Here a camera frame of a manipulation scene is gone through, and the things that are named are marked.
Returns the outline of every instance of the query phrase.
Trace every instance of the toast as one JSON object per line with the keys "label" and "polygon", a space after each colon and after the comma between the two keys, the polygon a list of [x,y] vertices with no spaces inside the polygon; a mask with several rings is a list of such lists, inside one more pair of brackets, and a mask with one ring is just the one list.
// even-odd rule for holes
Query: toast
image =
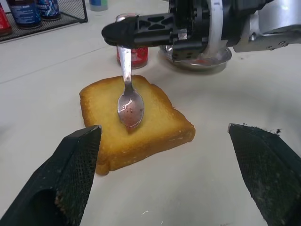
{"label": "toast", "polygon": [[144,101],[140,125],[128,130],[117,114],[117,101],[124,91],[121,76],[97,81],[80,92],[80,105],[86,127],[101,125],[96,173],[141,161],[193,140],[194,126],[175,110],[167,95],[140,75],[132,76],[133,87]]}

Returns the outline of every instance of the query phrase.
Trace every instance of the white countertop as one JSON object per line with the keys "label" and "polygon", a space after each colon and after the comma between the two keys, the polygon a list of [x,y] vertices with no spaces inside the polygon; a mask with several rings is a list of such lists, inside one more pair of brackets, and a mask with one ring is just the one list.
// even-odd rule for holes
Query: white countertop
{"label": "white countertop", "polygon": [[[121,75],[101,30],[125,12],[160,13],[161,0],[110,0],[89,22],[0,44],[0,217],[62,138],[84,127],[79,92]],[[95,176],[83,226],[266,226],[243,180],[229,123],[283,129],[301,155],[301,46],[233,53],[225,70],[174,69],[151,48],[133,73],[161,87],[195,125],[193,142]]]}

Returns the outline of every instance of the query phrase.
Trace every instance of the metal spoon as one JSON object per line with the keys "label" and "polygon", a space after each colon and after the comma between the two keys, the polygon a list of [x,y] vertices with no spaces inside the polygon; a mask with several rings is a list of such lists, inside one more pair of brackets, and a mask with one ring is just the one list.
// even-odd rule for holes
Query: metal spoon
{"label": "metal spoon", "polygon": [[143,118],[144,103],[140,94],[132,86],[131,50],[118,46],[118,51],[125,84],[124,92],[118,99],[118,116],[123,124],[134,128]]}

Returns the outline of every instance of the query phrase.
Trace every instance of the metal bowl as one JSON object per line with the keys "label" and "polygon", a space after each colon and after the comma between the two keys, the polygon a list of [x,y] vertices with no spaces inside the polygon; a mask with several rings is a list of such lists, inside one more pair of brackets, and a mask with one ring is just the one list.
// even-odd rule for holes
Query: metal bowl
{"label": "metal bowl", "polygon": [[232,58],[231,50],[227,47],[220,49],[215,56],[210,58],[204,58],[200,54],[196,60],[182,60],[179,62],[172,60],[173,46],[160,46],[159,52],[173,65],[194,71],[216,68],[224,65]]}

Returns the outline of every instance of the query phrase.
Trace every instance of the metal wire basket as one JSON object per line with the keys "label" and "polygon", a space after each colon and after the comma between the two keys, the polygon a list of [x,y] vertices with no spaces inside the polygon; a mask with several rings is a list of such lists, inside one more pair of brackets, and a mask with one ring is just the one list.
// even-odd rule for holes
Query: metal wire basket
{"label": "metal wire basket", "polygon": [[58,4],[61,11],[61,18],[55,21],[42,21],[41,27],[33,29],[24,30],[18,28],[12,14],[10,12],[6,13],[13,32],[10,35],[0,37],[0,43],[40,32],[46,32],[71,24],[88,22],[84,0],[58,0]]}

